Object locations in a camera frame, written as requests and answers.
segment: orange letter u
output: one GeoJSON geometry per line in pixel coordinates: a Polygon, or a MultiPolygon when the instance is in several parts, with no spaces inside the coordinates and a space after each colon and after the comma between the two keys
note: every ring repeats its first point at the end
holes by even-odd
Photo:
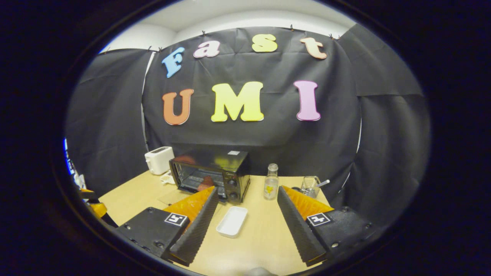
{"type": "Polygon", "coordinates": [[[184,89],[179,95],[183,97],[183,107],[181,115],[174,115],[174,98],[177,96],[177,93],[171,92],[162,96],[162,100],[164,101],[164,120],[169,125],[182,125],[184,124],[188,118],[191,107],[191,95],[194,93],[192,89],[184,89]]]}

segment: oven window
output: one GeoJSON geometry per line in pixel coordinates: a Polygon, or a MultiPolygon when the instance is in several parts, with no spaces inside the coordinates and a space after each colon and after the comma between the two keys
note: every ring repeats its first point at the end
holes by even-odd
{"type": "Polygon", "coordinates": [[[183,166],[181,164],[177,164],[175,167],[181,187],[187,188],[187,190],[200,191],[214,185],[218,187],[218,194],[221,197],[226,197],[223,176],[220,172],[183,166]]]}

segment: yellow letter m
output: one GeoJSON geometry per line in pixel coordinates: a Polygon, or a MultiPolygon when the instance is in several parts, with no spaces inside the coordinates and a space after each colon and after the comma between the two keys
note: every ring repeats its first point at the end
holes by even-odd
{"type": "Polygon", "coordinates": [[[241,115],[242,121],[262,121],[264,115],[261,113],[259,104],[261,88],[263,88],[263,84],[260,82],[248,82],[244,84],[241,92],[236,96],[228,83],[213,86],[212,90],[215,92],[216,98],[215,114],[212,115],[212,121],[226,121],[228,117],[225,114],[225,108],[227,108],[230,118],[235,121],[242,106],[244,107],[244,112],[241,115]]]}

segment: letter f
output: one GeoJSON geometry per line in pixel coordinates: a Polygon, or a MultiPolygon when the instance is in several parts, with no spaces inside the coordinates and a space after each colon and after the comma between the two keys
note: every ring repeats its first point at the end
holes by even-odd
{"type": "Polygon", "coordinates": [[[162,60],[162,63],[167,68],[168,78],[172,77],[172,75],[181,69],[181,66],[177,63],[183,61],[183,56],[180,54],[182,52],[184,52],[184,47],[179,47],[162,60]]]}

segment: white tray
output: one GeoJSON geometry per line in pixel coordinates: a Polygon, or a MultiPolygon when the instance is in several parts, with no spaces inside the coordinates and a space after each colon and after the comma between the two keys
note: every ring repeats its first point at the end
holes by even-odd
{"type": "Polygon", "coordinates": [[[227,214],[222,218],[217,226],[217,231],[222,236],[235,238],[241,230],[242,224],[246,219],[247,209],[232,206],[228,209],[227,214]]]}

